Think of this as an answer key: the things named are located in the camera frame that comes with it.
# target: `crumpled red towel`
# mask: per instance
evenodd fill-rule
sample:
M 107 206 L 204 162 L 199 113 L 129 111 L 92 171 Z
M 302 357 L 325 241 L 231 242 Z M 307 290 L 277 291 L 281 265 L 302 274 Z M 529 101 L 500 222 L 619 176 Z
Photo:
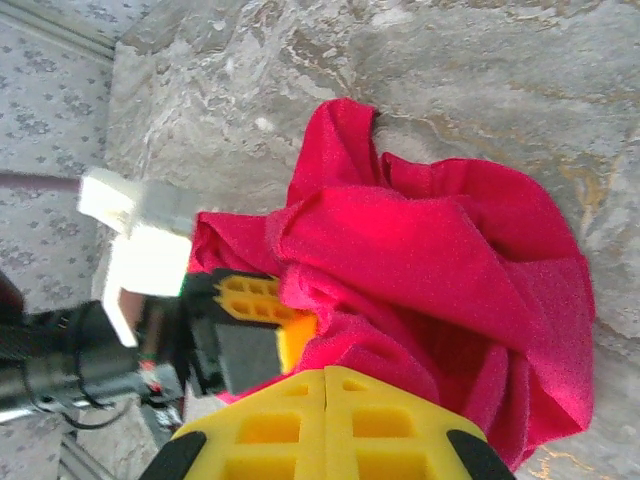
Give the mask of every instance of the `crumpled red towel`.
M 200 213 L 190 271 L 282 279 L 320 329 L 297 371 L 342 365 L 477 423 L 515 469 L 593 409 L 586 259 L 549 195 L 483 160 L 378 158 L 374 109 L 313 114 L 287 205 Z

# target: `white 3d-printed part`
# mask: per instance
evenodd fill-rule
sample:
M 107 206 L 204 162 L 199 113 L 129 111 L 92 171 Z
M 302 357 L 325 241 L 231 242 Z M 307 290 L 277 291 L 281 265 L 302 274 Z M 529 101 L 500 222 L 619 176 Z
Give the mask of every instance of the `white 3d-printed part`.
M 134 182 L 104 169 L 82 179 L 78 211 L 118 232 L 102 304 L 120 342 L 137 345 L 142 297 L 180 294 L 191 253 L 198 194 L 156 181 Z

